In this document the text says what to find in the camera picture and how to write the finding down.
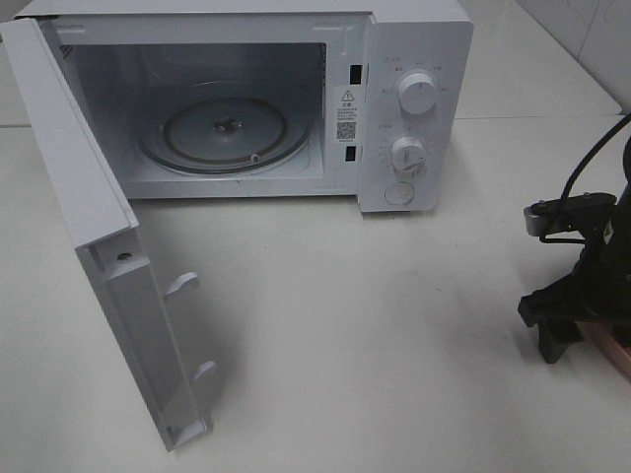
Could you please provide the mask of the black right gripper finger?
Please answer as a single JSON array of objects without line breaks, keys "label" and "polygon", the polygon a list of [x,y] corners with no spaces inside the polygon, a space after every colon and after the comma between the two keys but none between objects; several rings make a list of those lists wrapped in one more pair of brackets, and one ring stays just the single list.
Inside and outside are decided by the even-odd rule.
[{"label": "black right gripper finger", "polygon": [[557,363],[566,350],[585,340],[579,325],[573,320],[540,320],[538,329],[538,350],[547,364]]}]

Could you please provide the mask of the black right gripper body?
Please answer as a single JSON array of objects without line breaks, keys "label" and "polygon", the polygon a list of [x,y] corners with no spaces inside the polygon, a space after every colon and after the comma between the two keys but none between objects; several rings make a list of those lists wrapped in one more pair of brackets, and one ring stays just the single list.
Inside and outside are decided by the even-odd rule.
[{"label": "black right gripper body", "polygon": [[528,327],[540,320],[630,325],[630,203],[616,202],[603,240],[584,244],[572,271],[522,297],[518,312]]}]

